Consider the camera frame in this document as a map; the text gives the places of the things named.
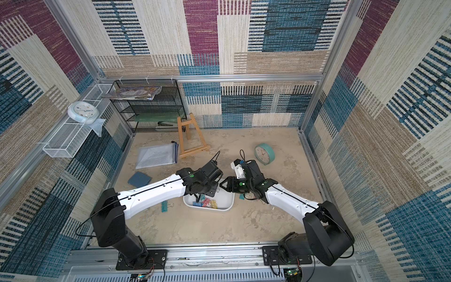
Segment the teal binder clip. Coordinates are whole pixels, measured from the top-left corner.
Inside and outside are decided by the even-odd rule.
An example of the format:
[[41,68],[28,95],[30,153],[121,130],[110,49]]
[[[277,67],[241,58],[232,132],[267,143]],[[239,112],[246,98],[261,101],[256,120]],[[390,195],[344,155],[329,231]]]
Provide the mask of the teal binder clip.
[[169,208],[172,208],[173,206],[174,206],[173,203],[169,203],[167,200],[163,201],[161,203],[161,212],[162,213],[168,212]]

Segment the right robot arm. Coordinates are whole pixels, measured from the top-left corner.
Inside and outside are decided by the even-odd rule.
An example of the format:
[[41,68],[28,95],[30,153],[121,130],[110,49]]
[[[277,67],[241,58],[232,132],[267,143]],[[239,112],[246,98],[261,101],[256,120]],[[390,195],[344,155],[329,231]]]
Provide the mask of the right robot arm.
[[237,159],[231,163],[235,176],[219,185],[225,191],[254,195],[254,200],[284,210],[300,221],[305,232],[291,232],[278,242],[278,258],[290,264],[305,256],[314,256],[326,266],[346,259],[346,251],[354,251],[355,238],[336,205],[330,201],[317,203],[286,189],[274,179],[264,177],[254,160]]

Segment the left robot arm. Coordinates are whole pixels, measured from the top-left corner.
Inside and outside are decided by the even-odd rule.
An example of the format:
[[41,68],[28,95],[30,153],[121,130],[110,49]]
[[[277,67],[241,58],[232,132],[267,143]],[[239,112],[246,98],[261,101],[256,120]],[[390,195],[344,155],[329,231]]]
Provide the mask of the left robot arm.
[[90,216],[76,231],[88,221],[100,247],[114,247],[131,269],[149,267],[149,252],[141,237],[136,236],[125,221],[134,215],[166,200],[185,195],[209,195],[215,193],[218,180],[223,172],[217,166],[217,152],[202,168],[184,168],[159,182],[138,189],[116,192],[107,189],[102,192]]

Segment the white plastic storage box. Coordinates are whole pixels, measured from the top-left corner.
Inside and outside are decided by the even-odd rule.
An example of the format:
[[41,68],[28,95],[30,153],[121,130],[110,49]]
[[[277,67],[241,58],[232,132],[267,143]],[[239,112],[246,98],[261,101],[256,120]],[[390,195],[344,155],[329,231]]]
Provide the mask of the white plastic storage box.
[[218,187],[213,197],[200,195],[185,195],[183,202],[189,208],[212,210],[217,212],[229,211],[234,204],[234,194]]

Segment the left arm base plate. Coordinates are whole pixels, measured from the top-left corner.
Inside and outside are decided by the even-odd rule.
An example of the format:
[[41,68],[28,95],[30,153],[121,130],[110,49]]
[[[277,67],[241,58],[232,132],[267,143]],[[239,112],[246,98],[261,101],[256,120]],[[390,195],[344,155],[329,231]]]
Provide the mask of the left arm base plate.
[[147,253],[140,255],[137,258],[127,258],[124,254],[119,253],[116,270],[150,270],[151,268],[157,270],[164,269],[167,254],[167,249],[148,250]]

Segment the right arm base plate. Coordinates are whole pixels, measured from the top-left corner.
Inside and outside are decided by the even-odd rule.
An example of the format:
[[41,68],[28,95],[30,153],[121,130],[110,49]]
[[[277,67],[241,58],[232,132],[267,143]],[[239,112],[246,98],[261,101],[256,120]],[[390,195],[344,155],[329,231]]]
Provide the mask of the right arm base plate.
[[262,247],[263,259],[265,266],[277,265],[303,265],[312,264],[313,259],[307,254],[291,254],[280,246],[264,246]]

